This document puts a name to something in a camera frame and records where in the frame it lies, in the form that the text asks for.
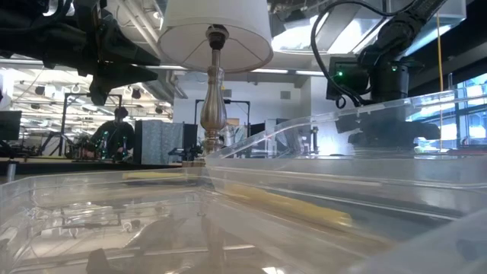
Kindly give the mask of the black metal stand frame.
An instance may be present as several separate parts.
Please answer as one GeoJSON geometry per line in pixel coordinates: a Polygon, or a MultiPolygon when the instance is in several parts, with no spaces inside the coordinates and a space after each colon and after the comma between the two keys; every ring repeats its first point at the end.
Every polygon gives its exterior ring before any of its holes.
{"type": "MultiPolygon", "coordinates": [[[[196,125],[198,123],[201,127],[203,127],[203,125],[201,124],[200,119],[198,119],[198,117],[200,117],[200,118],[203,117],[203,114],[202,114],[201,110],[198,111],[198,104],[200,102],[205,103],[205,100],[200,100],[200,99],[195,100],[195,106],[194,106],[194,110],[195,110],[195,113],[194,113],[194,124],[196,125]]],[[[237,105],[240,108],[240,110],[242,110],[247,115],[247,119],[244,121],[245,122],[244,125],[247,126],[247,131],[249,133],[250,132],[249,128],[250,128],[250,107],[251,107],[251,103],[249,101],[246,101],[246,100],[230,100],[230,99],[224,99],[223,102],[224,102],[223,104],[235,104],[235,105],[237,105]],[[241,104],[246,104],[247,105],[247,109],[244,110],[243,108],[241,108],[240,107],[241,104]]],[[[230,118],[227,118],[225,113],[223,115],[223,118],[225,118],[225,123],[220,128],[220,130],[223,130],[223,128],[225,126],[228,126],[228,125],[232,126],[233,125],[231,123],[231,120],[234,119],[234,118],[231,118],[231,119],[230,118]]]]}

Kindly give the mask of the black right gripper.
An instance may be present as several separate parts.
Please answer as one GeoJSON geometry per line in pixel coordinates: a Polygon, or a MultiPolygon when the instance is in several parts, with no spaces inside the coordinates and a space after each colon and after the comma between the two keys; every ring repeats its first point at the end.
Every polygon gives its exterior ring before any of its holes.
{"type": "Polygon", "coordinates": [[[412,149],[419,139],[441,137],[434,123],[407,120],[407,106],[399,103],[408,97],[409,72],[405,64],[386,63],[367,71],[370,98],[361,104],[372,109],[339,117],[336,141],[341,149],[412,149]]]}

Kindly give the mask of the clear plastic box lid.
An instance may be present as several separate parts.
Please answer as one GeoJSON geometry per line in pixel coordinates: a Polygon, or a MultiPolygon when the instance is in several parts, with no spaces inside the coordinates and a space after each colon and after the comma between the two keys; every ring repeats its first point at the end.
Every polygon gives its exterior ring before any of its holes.
{"type": "Polygon", "coordinates": [[[0,274],[262,274],[263,253],[206,216],[207,183],[122,172],[0,186],[0,274]]]}

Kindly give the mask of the black monitor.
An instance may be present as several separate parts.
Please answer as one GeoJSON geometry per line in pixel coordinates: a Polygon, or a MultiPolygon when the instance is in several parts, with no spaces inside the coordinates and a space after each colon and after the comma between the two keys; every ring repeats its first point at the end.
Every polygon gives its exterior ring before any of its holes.
{"type": "Polygon", "coordinates": [[[18,140],[21,128],[21,111],[0,111],[0,140],[18,140]]]}

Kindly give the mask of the person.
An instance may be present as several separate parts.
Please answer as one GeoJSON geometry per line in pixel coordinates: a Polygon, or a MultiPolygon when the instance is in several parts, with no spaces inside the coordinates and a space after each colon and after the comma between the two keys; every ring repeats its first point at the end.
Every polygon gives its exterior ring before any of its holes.
{"type": "Polygon", "coordinates": [[[107,156],[114,161],[121,161],[135,144],[135,130],[124,121],[128,114],[125,107],[117,107],[114,120],[103,123],[91,137],[94,145],[106,144],[107,156]]]}

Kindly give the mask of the white shade table lamp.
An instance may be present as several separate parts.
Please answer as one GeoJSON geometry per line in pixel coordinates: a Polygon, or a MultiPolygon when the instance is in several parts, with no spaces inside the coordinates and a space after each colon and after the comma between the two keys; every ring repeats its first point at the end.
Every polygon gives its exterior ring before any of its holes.
{"type": "Polygon", "coordinates": [[[167,0],[163,57],[185,69],[207,72],[208,88],[200,114],[204,154],[221,149],[226,126],[222,84],[226,73],[260,69],[273,57],[266,0],[167,0]]]}

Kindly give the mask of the grey partition panel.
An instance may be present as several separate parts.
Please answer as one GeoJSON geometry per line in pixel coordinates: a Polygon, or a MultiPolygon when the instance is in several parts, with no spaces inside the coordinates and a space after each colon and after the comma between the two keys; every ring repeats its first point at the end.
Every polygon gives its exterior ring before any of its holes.
{"type": "Polygon", "coordinates": [[[183,145],[183,124],[164,123],[160,120],[135,121],[136,164],[168,165],[169,152],[183,145]]]}

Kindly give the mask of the clear plastic supply box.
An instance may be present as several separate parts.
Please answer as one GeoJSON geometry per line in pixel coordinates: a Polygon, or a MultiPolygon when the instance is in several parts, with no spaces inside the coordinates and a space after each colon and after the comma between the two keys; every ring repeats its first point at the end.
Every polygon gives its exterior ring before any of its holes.
{"type": "Polygon", "coordinates": [[[487,84],[293,119],[206,163],[397,241],[348,274],[487,274],[487,84]]]}

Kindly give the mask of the yellow pencil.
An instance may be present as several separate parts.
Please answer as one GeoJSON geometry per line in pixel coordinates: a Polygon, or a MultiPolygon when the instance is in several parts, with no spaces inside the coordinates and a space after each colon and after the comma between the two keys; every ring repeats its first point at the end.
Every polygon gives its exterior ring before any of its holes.
{"type": "Polygon", "coordinates": [[[140,172],[123,173],[122,175],[122,178],[124,180],[151,180],[151,179],[177,178],[177,177],[186,177],[186,174],[155,172],[155,171],[140,171],[140,172]]]}

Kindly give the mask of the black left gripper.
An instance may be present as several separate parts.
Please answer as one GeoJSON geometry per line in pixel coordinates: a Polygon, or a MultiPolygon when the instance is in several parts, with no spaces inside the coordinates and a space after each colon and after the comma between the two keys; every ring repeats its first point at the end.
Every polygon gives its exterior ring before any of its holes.
{"type": "Polygon", "coordinates": [[[0,0],[0,56],[17,54],[49,69],[64,65],[93,75],[95,106],[103,106],[114,88],[157,80],[146,68],[107,62],[159,65],[160,59],[127,38],[115,19],[103,18],[106,6],[107,0],[0,0]]]}

